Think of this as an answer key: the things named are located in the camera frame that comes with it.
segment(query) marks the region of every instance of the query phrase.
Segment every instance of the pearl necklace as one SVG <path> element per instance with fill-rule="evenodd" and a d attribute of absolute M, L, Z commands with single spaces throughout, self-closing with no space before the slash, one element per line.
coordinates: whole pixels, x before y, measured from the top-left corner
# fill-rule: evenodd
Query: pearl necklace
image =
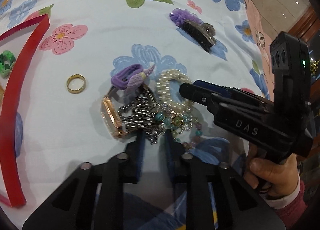
<path fill-rule="evenodd" d="M 193 101 L 185 99 L 182 103 L 178 103 L 178 102 L 174 102 L 171 99 L 170 89 L 169 89 L 171 80 L 177 80 L 182 83 L 192 84 L 192 81 L 185 74 L 181 73 L 179 70 L 169 69 L 169 70 L 163 71 L 156 84 L 156 90 L 157 90 L 157 94 L 159 96 L 160 101 L 163 102 L 164 104 L 167 104 L 172 111 L 175 111 L 180 114 L 190 113 L 191 106 L 194 104 Z"/>

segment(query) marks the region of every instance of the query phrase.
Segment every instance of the strawberry print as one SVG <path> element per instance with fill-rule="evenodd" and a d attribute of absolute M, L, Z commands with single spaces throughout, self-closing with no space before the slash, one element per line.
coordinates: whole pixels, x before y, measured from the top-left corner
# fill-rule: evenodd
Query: strawberry print
<path fill-rule="evenodd" d="M 25 21 L 28 21 L 30 19 L 33 19 L 33 18 L 36 18 L 36 17 L 39 17 L 39 16 L 42 16 L 44 14 L 48 14 L 49 18 L 50 18 L 50 15 L 51 15 L 51 8 L 53 7 L 53 4 L 51 4 L 50 6 L 48 7 L 45 7 L 41 10 L 37 10 L 35 11 L 34 13 L 30 14 L 26 19 Z"/>

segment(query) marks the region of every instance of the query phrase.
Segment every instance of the purple hair clip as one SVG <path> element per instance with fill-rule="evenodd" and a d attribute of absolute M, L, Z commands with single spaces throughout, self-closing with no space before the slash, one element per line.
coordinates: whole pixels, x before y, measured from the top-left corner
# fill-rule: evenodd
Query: purple hair clip
<path fill-rule="evenodd" d="M 176 24 L 176 26 L 181 27 L 183 22 L 188 19 L 194 21 L 198 24 L 203 24 L 203 21 L 198 18 L 194 13 L 191 14 L 189 10 L 174 9 L 170 14 L 170 19 Z"/>

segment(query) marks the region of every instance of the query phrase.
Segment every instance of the green pendant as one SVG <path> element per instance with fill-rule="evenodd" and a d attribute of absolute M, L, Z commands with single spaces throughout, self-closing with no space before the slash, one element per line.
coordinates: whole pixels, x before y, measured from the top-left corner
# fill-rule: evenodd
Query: green pendant
<path fill-rule="evenodd" d="M 175 117 L 173 117 L 173 124 L 175 126 L 180 126 L 182 124 L 182 121 L 183 121 L 183 119 L 179 115 L 176 115 Z"/>

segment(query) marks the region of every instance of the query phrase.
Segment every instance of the screw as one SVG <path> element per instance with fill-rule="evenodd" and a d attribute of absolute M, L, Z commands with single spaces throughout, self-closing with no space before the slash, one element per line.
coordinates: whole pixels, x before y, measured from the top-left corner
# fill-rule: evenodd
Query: screw
<path fill-rule="evenodd" d="M 117 155 L 117 158 L 118 158 L 119 160 L 126 160 L 127 158 L 129 158 L 129 155 L 128 155 L 127 153 L 119 153 L 119 154 Z"/>
<path fill-rule="evenodd" d="M 91 163 L 89 162 L 84 162 L 80 166 L 81 169 L 90 169 L 91 168 Z"/>
<path fill-rule="evenodd" d="M 222 169 L 228 169 L 230 166 L 227 162 L 220 162 L 219 167 Z"/>
<path fill-rule="evenodd" d="M 181 157 L 184 159 L 184 160 L 191 160 L 193 158 L 193 155 L 191 153 L 183 153 L 181 155 Z"/>

